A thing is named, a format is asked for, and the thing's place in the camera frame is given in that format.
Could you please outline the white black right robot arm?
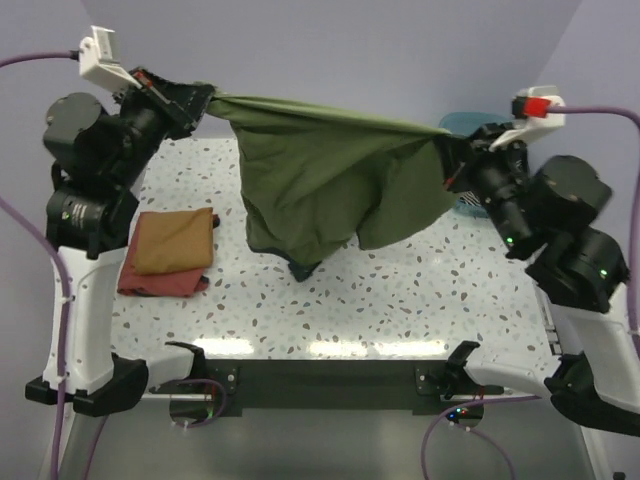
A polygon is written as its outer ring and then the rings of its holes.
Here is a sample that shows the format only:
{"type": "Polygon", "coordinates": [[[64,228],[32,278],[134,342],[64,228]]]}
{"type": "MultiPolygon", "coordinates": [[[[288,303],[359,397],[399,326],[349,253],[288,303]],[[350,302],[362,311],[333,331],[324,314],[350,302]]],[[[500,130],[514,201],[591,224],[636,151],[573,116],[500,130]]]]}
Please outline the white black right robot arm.
{"type": "Polygon", "coordinates": [[[580,339],[580,353],[561,355],[550,373],[519,388],[547,396],[580,426],[638,436],[639,359],[620,306],[631,271],[617,241],[591,225],[612,190],[572,155],[553,156],[535,173],[517,168],[527,159],[523,141],[493,145],[511,130],[489,123],[468,137],[440,136],[435,145],[445,189],[483,203],[506,258],[527,262],[526,274],[580,339]]]}

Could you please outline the olive green tank top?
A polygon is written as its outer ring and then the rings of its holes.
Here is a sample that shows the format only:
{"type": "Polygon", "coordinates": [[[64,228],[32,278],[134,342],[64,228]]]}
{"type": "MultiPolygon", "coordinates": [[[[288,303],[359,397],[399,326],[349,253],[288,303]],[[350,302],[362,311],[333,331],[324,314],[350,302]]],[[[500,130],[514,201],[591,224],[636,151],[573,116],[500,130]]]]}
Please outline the olive green tank top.
{"type": "Polygon", "coordinates": [[[446,129],[227,92],[207,112],[237,140],[248,247],[300,279],[350,239],[362,250],[403,241],[457,200],[443,186],[457,142],[446,129]]]}

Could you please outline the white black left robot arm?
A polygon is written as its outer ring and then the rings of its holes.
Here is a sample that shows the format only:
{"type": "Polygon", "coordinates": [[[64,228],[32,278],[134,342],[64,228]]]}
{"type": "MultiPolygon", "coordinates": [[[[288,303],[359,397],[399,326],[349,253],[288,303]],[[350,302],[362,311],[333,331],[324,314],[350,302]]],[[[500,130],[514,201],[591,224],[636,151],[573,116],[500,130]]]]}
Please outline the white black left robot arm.
{"type": "Polygon", "coordinates": [[[55,101],[43,135],[53,156],[45,244],[53,253],[55,320],[43,373],[27,399],[70,404],[104,417],[135,407],[150,389],[174,382],[185,392],[207,380],[204,351],[171,341],[142,359],[110,347],[113,293],[139,205],[134,185],[166,140],[189,137],[213,97],[205,83],[175,83],[136,68],[134,84],[108,113],[93,95],[55,101]]]}

